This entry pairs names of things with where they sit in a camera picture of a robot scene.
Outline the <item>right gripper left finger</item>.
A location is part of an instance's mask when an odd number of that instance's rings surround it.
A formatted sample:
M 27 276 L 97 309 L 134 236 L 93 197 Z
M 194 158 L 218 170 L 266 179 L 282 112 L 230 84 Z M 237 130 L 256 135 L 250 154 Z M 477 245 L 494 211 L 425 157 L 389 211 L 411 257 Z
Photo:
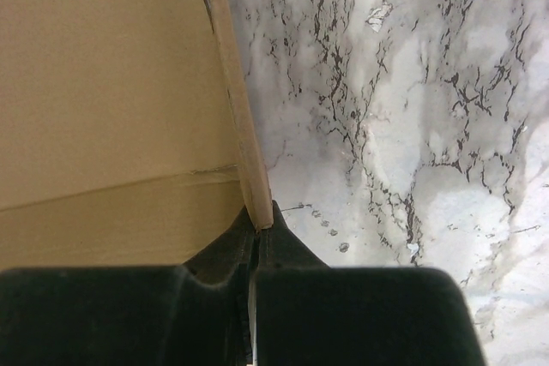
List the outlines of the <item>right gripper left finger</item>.
M 244 207 L 230 227 L 184 266 L 200 284 L 228 288 L 248 297 L 259 236 Z

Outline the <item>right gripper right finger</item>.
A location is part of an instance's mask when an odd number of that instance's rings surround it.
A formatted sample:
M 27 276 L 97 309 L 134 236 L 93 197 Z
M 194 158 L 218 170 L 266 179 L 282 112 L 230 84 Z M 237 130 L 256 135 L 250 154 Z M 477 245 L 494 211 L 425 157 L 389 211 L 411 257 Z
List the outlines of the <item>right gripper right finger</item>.
M 256 280 L 304 279 L 329 270 L 290 230 L 276 201 L 273 217 L 272 226 L 261 230 L 259 235 Z

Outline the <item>brown cardboard box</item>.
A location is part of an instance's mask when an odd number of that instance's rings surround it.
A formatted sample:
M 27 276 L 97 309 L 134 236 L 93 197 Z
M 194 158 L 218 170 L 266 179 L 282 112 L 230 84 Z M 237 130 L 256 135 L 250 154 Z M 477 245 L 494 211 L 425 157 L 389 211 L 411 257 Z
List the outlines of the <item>brown cardboard box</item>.
M 228 0 L 1 0 L 1 266 L 174 264 L 274 222 Z

